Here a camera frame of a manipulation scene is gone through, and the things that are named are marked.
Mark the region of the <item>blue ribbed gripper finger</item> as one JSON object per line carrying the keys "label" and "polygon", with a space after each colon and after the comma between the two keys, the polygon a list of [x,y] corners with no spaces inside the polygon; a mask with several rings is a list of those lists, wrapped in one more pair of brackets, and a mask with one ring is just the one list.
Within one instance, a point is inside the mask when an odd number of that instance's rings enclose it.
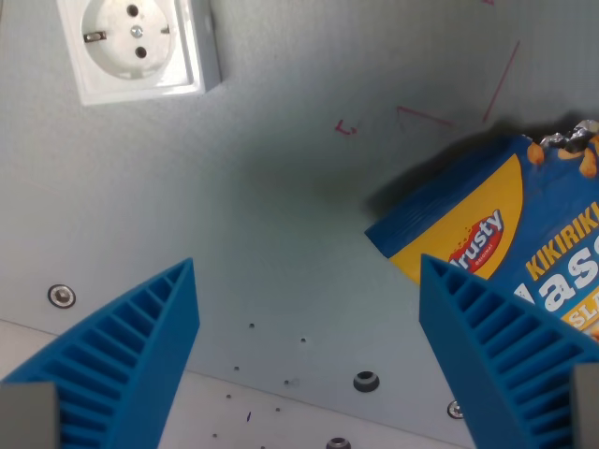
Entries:
{"label": "blue ribbed gripper finger", "polygon": [[90,314],[4,384],[51,383],[64,448],[155,448],[200,327],[192,259]]}
{"label": "blue ribbed gripper finger", "polygon": [[421,258],[419,323],[477,448],[572,448],[570,387],[598,345],[461,268]]}

